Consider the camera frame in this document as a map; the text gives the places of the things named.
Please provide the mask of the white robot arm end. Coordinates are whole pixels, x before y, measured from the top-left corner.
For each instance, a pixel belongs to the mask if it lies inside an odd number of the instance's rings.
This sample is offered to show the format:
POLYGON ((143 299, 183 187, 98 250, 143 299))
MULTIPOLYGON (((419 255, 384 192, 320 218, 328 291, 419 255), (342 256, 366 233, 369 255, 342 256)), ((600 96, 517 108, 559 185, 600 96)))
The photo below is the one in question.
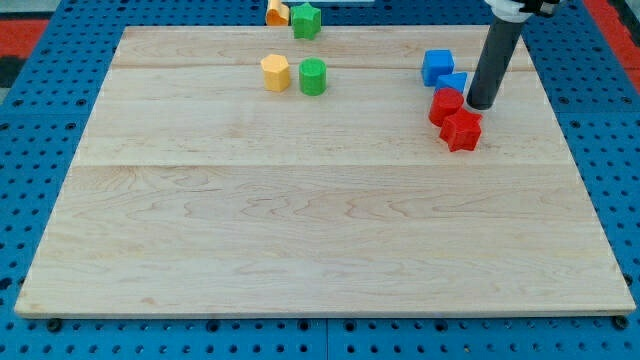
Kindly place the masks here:
POLYGON ((524 23, 531 16, 549 18, 565 0, 484 0, 494 16, 510 23, 524 23))

